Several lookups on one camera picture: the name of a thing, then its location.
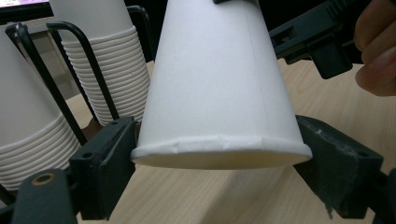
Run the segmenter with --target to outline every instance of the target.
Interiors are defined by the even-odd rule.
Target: human hand
[[[377,96],[396,95],[396,6],[372,0],[358,18],[354,40],[365,64],[356,74],[358,85]]]

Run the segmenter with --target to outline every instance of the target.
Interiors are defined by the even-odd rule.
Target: light wood surface
[[[296,114],[323,120],[380,153],[383,172],[396,167],[395,97],[361,90],[354,79],[358,65],[322,80],[311,62],[279,64]],[[68,103],[81,127],[87,125],[91,116],[82,98]],[[292,167],[199,171],[137,165],[108,223],[371,223],[373,216],[372,211],[364,220],[329,215]]]

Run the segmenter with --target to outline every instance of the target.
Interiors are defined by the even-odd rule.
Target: paper cup
[[[258,3],[168,1],[132,161],[252,169],[311,156]]]
[[[49,4],[55,20],[75,24],[93,43],[95,39],[106,41],[107,36],[111,38],[134,27],[122,0],[50,0]],[[63,41],[78,42],[70,32],[60,33]]]
[[[78,140],[41,78],[4,32],[0,43],[0,126],[7,127],[0,133],[0,183],[15,190],[25,177],[40,171],[43,162],[53,165],[49,168],[68,163],[68,158],[59,161],[51,154],[51,149],[61,144],[59,139],[69,136],[69,141],[77,143],[63,148],[62,152],[69,154],[77,150]]]

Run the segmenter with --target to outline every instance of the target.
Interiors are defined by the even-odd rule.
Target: stack of paper cups
[[[75,24],[88,37],[120,117],[141,120],[149,73],[137,31],[122,0],[50,0],[56,20]],[[61,31],[62,44],[99,122],[113,120],[76,37]]]
[[[311,156],[258,3],[169,0],[132,160],[250,169]]]
[[[4,31],[0,43],[0,184],[16,190],[29,175],[67,168],[79,142]]]

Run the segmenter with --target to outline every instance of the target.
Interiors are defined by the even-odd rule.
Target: inverted paper cup
[[[125,32],[132,25],[128,10],[122,0],[50,0],[55,20],[75,24],[92,42]],[[78,42],[70,32],[61,32],[65,42]]]
[[[56,120],[60,113],[40,77],[7,35],[1,33],[0,127],[7,127],[7,131],[0,133],[0,148],[39,137],[35,133]]]
[[[133,162],[252,169],[312,157],[256,1],[168,1],[153,73]]]

